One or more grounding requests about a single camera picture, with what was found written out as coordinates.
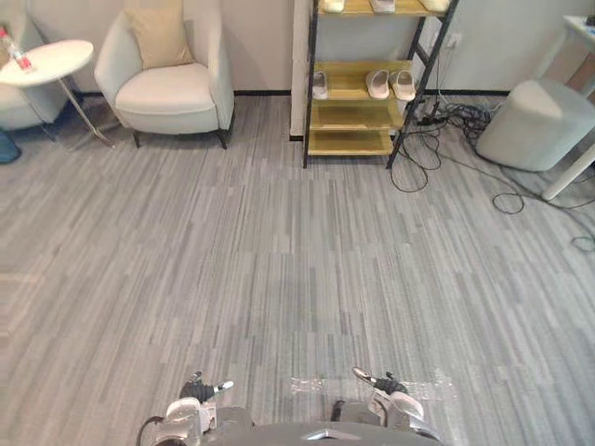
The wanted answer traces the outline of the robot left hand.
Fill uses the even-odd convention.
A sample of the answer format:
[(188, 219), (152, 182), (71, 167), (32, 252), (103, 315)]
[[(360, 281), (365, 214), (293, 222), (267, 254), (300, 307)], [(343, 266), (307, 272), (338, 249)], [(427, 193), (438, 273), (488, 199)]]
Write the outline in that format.
[(218, 385), (208, 385), (203, 382), (202, 373), (195, 372), (188, 381), (186, 381), (179, 392), (179, 398), (195, 398), (201, 403), (212, 399), (216, 394), (231, 389), (234, 386), (232, 381), (224, 381)]

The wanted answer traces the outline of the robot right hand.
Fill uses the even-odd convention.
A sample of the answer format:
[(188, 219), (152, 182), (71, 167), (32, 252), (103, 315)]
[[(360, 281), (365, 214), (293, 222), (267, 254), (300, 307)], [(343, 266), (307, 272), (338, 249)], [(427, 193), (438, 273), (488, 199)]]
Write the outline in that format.
[(408, 394), (407, 388), (396, 379), (392, 372), (385, 372), (384, 377), (374, 377), (357, 366), (353, 367), (352, 371), (358, 379), (372, 388), (385, 392), (387, 395), (391, 395), (395, 392), (401, 392), (405, 395)]

